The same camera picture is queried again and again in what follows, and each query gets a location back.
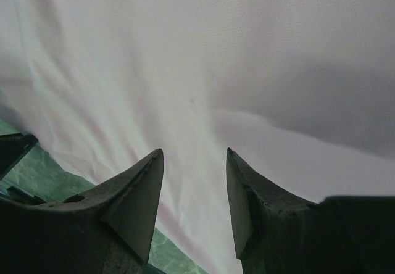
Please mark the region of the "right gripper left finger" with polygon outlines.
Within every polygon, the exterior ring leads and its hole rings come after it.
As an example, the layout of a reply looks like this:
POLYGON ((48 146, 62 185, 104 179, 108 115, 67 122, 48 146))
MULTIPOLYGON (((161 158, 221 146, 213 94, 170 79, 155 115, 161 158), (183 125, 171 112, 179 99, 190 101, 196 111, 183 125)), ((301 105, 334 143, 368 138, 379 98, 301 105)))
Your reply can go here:
POLYGON ((163 152, 63 202, 1 200, 2 273, 141 273, 148 264, 163 152))

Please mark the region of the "pink t shirt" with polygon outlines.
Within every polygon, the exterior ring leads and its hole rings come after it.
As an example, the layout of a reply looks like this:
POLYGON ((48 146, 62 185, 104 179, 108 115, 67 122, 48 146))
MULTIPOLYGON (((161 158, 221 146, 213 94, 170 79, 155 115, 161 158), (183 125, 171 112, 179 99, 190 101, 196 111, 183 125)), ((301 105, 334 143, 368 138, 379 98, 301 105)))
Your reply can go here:
POLYGON ((228 148, 310 201, 394 194, 394 0, 1 0, 1 117, 97 184, 161 148, 158 228, 240 273, 228 148))

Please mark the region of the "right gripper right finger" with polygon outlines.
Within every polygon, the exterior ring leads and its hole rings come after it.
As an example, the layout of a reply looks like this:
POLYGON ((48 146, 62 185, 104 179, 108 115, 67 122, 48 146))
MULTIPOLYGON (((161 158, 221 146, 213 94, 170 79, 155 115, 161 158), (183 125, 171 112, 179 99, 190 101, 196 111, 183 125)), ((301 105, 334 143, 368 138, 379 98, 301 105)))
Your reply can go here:
POLYGON ((394 198, 331 196, 316 204, 227 150, 235 252, 244 273, 393 273, 394 198))

